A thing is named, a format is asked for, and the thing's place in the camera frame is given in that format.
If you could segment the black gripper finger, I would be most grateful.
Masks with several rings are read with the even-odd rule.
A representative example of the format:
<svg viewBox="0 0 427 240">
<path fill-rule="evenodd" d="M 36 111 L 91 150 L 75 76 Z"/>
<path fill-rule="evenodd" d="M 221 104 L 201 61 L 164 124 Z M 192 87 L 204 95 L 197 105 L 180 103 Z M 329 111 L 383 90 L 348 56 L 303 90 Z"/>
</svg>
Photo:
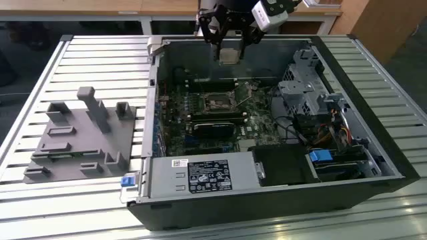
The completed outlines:
<svg viewBox="0 0 427 240">
<path fill-rule="evenodd" d="M 240 53 L 239 58 L 244 58 L 245 47 L 251 44 L 259 44 L 261 38 L 264 36 L 264 32 L 256 26 L 251 26 L 252 23 L 256 23 L 253 16 L 244 16 L 240 19 L 240 32 L 241 32 L 241 39 L 240 39 Z"/>
<path fill-rule="evenodd" d="M 217 21 L 216 32 L 212 33 L 209 24 Z M 213 60 L 220 58 L 221 42 L 231 26 L 229 9 L 221 3 L 216 3 L 212 9 L 199 11 L 199 26 L 201 29 L 204 41 L 212 45 Z"/>
</svg>

